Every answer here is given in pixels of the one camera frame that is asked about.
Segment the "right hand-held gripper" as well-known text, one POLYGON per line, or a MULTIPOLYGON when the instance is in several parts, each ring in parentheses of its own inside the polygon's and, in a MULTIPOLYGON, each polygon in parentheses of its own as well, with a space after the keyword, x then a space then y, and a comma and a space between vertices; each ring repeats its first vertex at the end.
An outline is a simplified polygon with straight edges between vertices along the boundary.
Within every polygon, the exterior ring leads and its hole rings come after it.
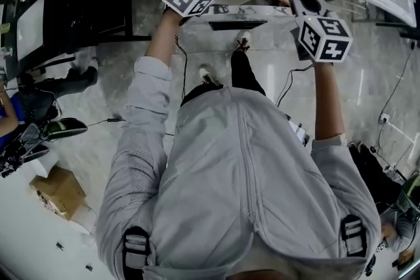
POLYGON ((327 17, 329 9, 324 0, 289 2, 293 14, 296 15, 300 57, 314 62, 343 62, 353 42, 347 23, 338 18, 327 17))

